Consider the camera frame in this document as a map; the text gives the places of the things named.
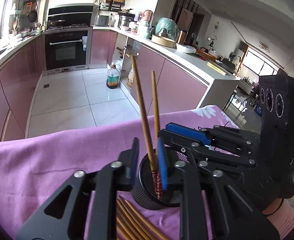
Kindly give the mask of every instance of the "purple tablecloth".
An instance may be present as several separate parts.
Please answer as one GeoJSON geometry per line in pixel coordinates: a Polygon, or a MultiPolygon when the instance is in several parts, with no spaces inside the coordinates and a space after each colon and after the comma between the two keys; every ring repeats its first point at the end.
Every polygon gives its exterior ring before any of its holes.
{"type": "MultiPolygon", "coordinates": [[[[153,116],[148,120],[153,135],[153,116]]],[[[170,122],[196,129],[227,122],[237,127],[217,106],[160,115],[161,128],[170,122]]],[[[134,137],[140,140],[140,161],[146,154],[141,120],[0,142],[0,224],[14,239],[23,222],[74,171],[100,170],[129,149],[134,137]]],[[[179,208],[148,211],[130,193],[121,195],[168,238],[179,238],[179,208]]]]}

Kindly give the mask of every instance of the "metal bolt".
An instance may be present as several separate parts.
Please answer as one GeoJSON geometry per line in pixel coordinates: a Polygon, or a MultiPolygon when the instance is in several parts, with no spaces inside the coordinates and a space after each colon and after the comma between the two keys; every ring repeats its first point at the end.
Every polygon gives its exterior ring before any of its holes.
{"type": "Polygon", "coordinates": [[[113,168],[119,168],[122,166],[122,162],[113,162],[111,163],[111,167],[113,168]]]}
{"type": "Polygon", "coordinates": [[[184,161],[177,161],[175,162],[176,167],[184,167],[186,165],[186,162],[184,161]]]}
{"type": "Polygon", "coordinates": [[[83,177],[85,175],[85,172],[84,171],[76,171],[75,173],[74,173],[74,176],[76,177],[76,178],[81,178],[81,177],[83,177]]]}
{"type": "Polygon", "coordinates": [[[214,177],[221,177],[224,173],[220,170],[215,170],[212,172],[214,177]]]}
{"type": "Polygon", "coordinates": [[[199,166],[201,166],[201,167],[206,167],[207,165],[208,165],[208,162],[206,162],[206,161],[199,162],[199,166]]]}

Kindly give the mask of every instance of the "oven door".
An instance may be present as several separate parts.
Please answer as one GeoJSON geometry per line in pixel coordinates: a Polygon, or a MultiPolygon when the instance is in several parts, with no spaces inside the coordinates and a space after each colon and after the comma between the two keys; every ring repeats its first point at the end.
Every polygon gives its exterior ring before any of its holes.
{"type": "Polygon", "coordinates": [[[86,64],[87,31],[47,34],[45,58],[47,70],[86,64]]]}

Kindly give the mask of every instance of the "blue gripper pad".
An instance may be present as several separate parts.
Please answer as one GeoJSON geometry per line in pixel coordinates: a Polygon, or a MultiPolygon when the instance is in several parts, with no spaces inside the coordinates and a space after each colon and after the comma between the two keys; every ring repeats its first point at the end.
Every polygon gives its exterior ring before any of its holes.
{"type": "Polygon", "coordinates": [[[158,159],[158,170],[160,173],[160,180],[163,190],[167,190],[168,186],[168,174],[165,162],[165,147],[160,138],[157,139],[157,159],[158,159]]]}
{"type": "Polygon", "coordinates": [[[204,145],[211,145],[211,140],[209,140],[205,134],[196,131],[194,129],[178,125],[176,123],[169,123],[166,125],[166,130],[172,133],[180,134],[186,136],[190,139],[201,141],[204,145]]]}

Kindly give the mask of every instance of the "kitchen counter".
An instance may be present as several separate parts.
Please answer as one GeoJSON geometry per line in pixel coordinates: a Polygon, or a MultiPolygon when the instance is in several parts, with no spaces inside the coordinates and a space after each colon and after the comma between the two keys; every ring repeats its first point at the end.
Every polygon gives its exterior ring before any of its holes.
{"type": "Polygon", "coordinates": [[[174,48],[168,48],[161,45],[158,45],[151,40],[144,39],[141,36],[137,35],[136,33],[128,32],[120,30],[119,28],[115,27],[93,27],[93,30],[106,30],[106,31],[114,31],[119,34],[128,36],[146,46],[160,52],[166,57],[174,60],[175,62],[181,64],[189,71],[194,73],[199,78],[203,79],[208,85],[211,85],[215,80],[235,80],[239,81],[239,77],[235,77],[230,73],[227,73],[225,76],[217,72],[216,70],[207,66],[207,61],[201,60],[200,58],[196,57],[195,55],[190,55],[186,53],[178,52],[174,48]]]}
{"type": "Polygon", "coordinates": [[[40,34],[37,34],[35,36],[26,38],[22,41],[19,41],[15,47],[9,48],[5,50],[2,54],[0,54],[0,66],[9,59],[12,55],[14,55],[17,51],[19,51],[23,46],[28,44],[30,41],[34,40],[36,37],[38,37],[40,34]]]}

